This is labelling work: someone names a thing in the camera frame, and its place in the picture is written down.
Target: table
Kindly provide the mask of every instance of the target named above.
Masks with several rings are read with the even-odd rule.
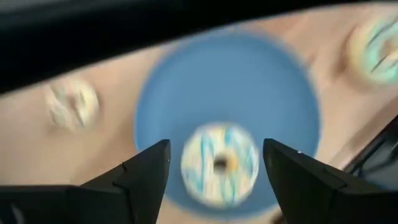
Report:
[[[308,67],[320,102],[322,137],[317,159],[342,168],[396,114],[398,86],[358,88],[347,78],[342,51],[355,25],[364,18],[396,10],[393,4],[345,5],[312,9],[245,22],[239,29],[268,32],[284,41]],[[82,184],[132,157],[133,114],[151,66],[177,41],[121,55],[63,74],[83,77],[97,89],[102,105],[98,124],[80,133],[50,125],[44,88],[49,80],[0,98],[0,184]],[[276,208],[253,220],[267,223]],[[199,220],[166,198],[158,223],[222,223]]]

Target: donut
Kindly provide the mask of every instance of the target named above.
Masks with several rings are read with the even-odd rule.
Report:
[[[256,182],[258,148],[235,124],[199,127],[184,145],[181,173],[194,199],[213,208],[236,207]]]
[[[91,126],[99,111],[94,88],[83,80],[51,84],[46,102],[52,123],[70,131]]]
[[[366,83],[398,81],[398,16],[372,18],[355,28],[348,40],[349,66]]]

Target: wooden table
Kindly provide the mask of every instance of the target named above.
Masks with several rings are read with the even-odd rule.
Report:
[[[391,4],[329,7],[240,26],[282,39],[307,65],[322,117],[317,159],[344,167],[398,114],[398,86],[357,88],[347,79],[342,57],[345,40],[358,22],[396,9]],[[82,184],[132,157],[133,114],[142,83],[156,60],[176,44],[121,55],[59,78],[83,77],[97,89],[101,119],[91,130],[68,133],[51,127],[43,94],[47,82],[4,95],[0,184]],[[232,223],[267,223],[269,217]],[[165,199],[158,223],[177,222],[220,223],[199,220]]]

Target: plate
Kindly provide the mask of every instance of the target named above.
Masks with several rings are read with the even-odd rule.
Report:
[[[134,120],[138,151],[171,140],[166,196],[219,220],[260,215],[277,200],[262,159],[252,193],[240,206],[217,210],[191,198],[180,160],[197,127],[236,123],[259,149],[265,138],[273,138],[309,156],[315,155],[320,129],[317,99],[303,67],[270,37],[243,32],[203,34],[180,43],[151,71]]]

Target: frosted donut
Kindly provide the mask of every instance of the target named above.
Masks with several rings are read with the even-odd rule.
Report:
[[[71,131],[91,126],[100,107],[94,88],[83,80],[51,85],[46,101],[53,124]]]
[[[368,83],[398,81],[398,16],[371,19],[359,25],[348,40],[348,62],[354,74]]]
[[[251,193],[258,171],[258,149],[238,126],[199,127],[184,146],[181,173],[187,192],[209,207],[239,205]]]

